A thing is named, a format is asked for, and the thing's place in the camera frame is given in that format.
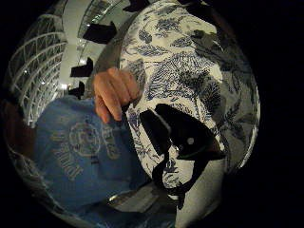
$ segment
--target black object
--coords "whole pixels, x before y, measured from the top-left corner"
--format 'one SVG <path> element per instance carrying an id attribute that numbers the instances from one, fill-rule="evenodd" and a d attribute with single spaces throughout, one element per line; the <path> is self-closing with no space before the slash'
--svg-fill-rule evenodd
<path id="1" fill-rule="evenodd" d="M 86 65 L 76 66 L 71 69 L 71 78 L 88 78 L 93 71 L 93 61 L 87 58 Z"/>
<path id="2" fill-rule="evenodd" d="M 97 44 L 108 44 L 116 35 L 117 30 L 111 21 L 109 26 L 91 24 L 84 34 L 84 39 L 95 42 Z"/>
<path id="3" fill-rule="evenodd" d="M 185 193 L 188 192 L 207 163 L 212 160 L 220 160 L 225 157 L 221 151 L 206 151 L 213 141 L 213 134 L 204 124 L 195 118 L 178 111 L 167 104 L 157 104 L 155 111 L 171 127 L 171 133 L 161 120 L 151 110 L 140 114 L 142 126 L 146 131 L 158 155 L 164 155 L 164 159 L 152 172 L 155 185 L 172 196 L 179 196 L 178 207 L 183 206 Z M 189 144 L 187 140 L 192 138 L 194 143 Z M 179 160 L 195 161 L 193 175 L 190 181 L 174 188 L 166 188 L 162 181 L 163 170 L 169 161 L 168 150 L 171 146 L 170 139 L 180 149 L 177 157 Z"/>
<path id="4" fill-rule="evenodd" d="M 68 91 L 68 95 L 74 95 L 78 98 L 78 100 L 81 100 L 81 96 L 83 96 L 84 93 L 85 93 L 85 84 L 83 82 L 79 82 L 77 88 L 73 88 Z"/>
<path id="5" fill-rule="evenodd" d="M 150 5 L 150 2 L 148 0 L 129 0 L 129 2 L 131 5 L 123 8 L 123 11 L 135 12 L 143 10 Z"/>

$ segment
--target graphic print on shirt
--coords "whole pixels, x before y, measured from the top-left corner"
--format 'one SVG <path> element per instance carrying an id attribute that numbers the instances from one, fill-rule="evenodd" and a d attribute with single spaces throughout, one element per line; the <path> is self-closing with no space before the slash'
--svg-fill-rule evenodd
<path id="1" fill-rule="evenodd" d="M 120 151 L 117 150 L 117 146 L 115 144 L 115 139 L 113 135 L 113 130 L 115 130 L 115 128 L 113 129 L 108 124 L 104 124 L 102 127 L 102 132 L 103 132 L 102 136 L 104 139 L 107 156 L 111 160 L 117 160 L 121 156 L 121 153 Z"/>
<path id="2" fill-rule="evenodd" d="M 52 152 L 56 156 L 58 165 L 64 170 L 71 181 L 75 181 L 76 177 L 84 171 L 79 164 L 76 164 L 75 158 L 69 152 L 67 142 L 60 143 L 60 147 L 52 150 Z"/>
<path id="3" fill-rule="evenodd" d="M 69 142 L 82 157 L 95 157 L 101 142 L 97 129 L 90 123 L 76 123 L 70 128 Z"/>

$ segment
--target black strap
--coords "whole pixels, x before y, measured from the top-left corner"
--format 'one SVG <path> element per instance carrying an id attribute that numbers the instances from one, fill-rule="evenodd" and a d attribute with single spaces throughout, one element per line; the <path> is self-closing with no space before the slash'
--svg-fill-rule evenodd
<path id="1" fill-rule="evenodd" d="M 201 175 L 202 171 L 206 167 L 207 163 L 209 162 L 204 157 L 195 160 L 191 180 L 189 180 L 188 182 L 186 182 L 180 186 L 174 187 L 174 188 L 166 188 L 163 185 L 162 173 L 163 173 L 163 169 L 165 168 L 168 160 L 169 160 L 169 154 L 165 153 L 164 160 L 154 168 L 154 170 L 152 172 L 152 179 L 155 182 L 156 186 L 158 186 L 160 189 L 164 190 L 165 192 L 167 192 L 167 194 L 172 195 L 172 196 L 179 196 L 179 195 L 183 195 L 186 192 L 188 192 L 191 189 L 191 187 L 193 186 L 193 184 L 197 181 L 197 179 Z"/>

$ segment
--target person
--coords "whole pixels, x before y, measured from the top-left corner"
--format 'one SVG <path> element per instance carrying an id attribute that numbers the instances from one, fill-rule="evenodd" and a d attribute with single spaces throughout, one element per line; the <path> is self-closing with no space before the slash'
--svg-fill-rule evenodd
<path id="1" fill-rule="evenodd" d="M 179 228 L 219 206 L 224 175 L 248 161 L 260 118 L 257 83 L 236 36 L 213 9 L 209 22 L 191 14 L 195 2 L 161 0 L 142 10 L 119 65 L 142 90 L 125 112 L 134 147 L 144 171 L 177 201 Z M 125 90 L 114 87 L 107 102 L 97 97 L 101 118 L 122 113 Z"/>
<path id="2" fill-rule="evenodd" d="M 79 101 L 66 95 L 49 103 L 31 128 L 17 100 L 3 93 L 0 119 L 7 145 L 35 163 L 47 193 L 66 214 L 92 227 L 167 227 L 174 221 L 174 215 L 159 215 L 163 219 L 157 220 L 105 203 L 150 182 L 131 147 L 124 117 L 123 124 L 105 124 L 95 113 L 93 98 Z"/>

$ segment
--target light blue t-shirt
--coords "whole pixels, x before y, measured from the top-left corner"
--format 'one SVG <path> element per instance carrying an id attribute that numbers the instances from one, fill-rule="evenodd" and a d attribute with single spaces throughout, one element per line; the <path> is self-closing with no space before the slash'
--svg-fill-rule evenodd
<path id="1" fill-rule="evenodd" d="M 63 208 L 99 227 L 127 227 L 125 223 L 144 219 L 100 203 L 149 181 L 125 116 L 105 124 L 93 99 L 68 95 L 48 104 L 36 124 L 33 159 Z"/>

